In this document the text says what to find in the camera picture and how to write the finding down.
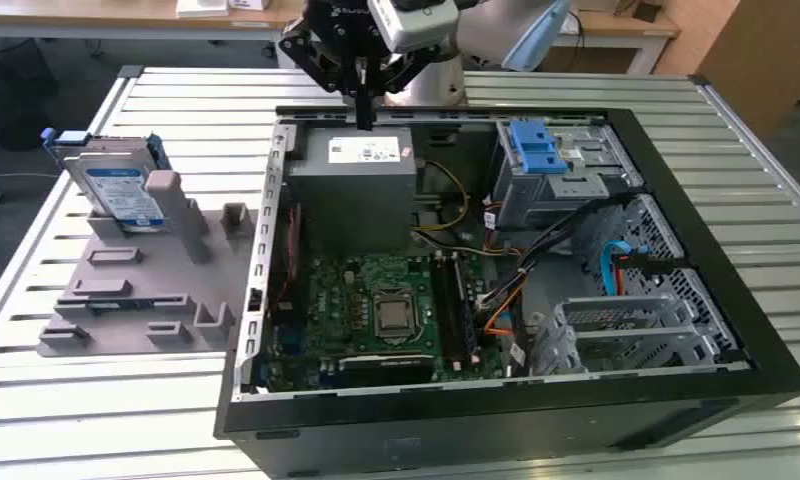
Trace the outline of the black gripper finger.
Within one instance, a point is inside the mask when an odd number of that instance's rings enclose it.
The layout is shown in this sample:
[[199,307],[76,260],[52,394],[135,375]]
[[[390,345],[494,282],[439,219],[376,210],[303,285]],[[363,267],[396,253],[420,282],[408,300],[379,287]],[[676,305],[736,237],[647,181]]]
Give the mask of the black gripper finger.
[[390,51],[386,46],[374,47],[367,55],[367,130],[374,127],[375,100],[386,93],[399,93],[415,77],[423,72],[442,53],[442,47],[432,45],[390,61]]
[[328,46],[305,20],[297,20],[285,28],[279,46],[319,86],[347,98],[355,110],[356,126],[367,130],[367,86],[355,50]]

